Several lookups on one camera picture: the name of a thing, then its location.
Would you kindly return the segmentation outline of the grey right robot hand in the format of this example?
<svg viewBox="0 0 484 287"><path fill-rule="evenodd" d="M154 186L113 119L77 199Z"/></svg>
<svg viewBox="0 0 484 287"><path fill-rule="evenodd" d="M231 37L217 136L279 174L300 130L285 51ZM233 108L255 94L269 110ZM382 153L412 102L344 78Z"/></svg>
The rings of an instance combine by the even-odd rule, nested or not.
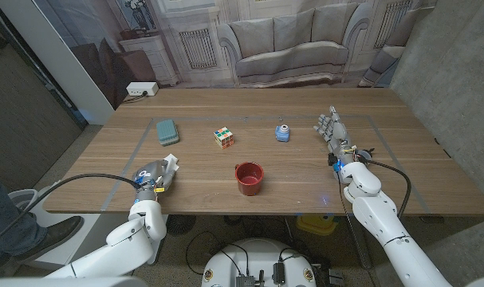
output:
<svg viewBox="0 0 484 287"><path fill-rule="evenodd" d="M334 155L341 155L351 149L353 144L335 107L331 106L329 111L329 116L321 114L318 117L317 125L313 129L323 137L330 152Z"/></svg>

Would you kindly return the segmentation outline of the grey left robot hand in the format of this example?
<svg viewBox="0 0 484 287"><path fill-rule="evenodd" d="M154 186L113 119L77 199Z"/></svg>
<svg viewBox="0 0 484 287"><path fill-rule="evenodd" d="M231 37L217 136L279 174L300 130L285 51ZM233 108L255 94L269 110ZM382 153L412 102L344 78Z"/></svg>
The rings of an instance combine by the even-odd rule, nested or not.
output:
<svg viewBox="0 0 484 287"><path fill-rule="evenodd" d="M175 159L159 159L137 170L132 180L145 189L151 188L156 193L165 192L178 169Z"/></svg>

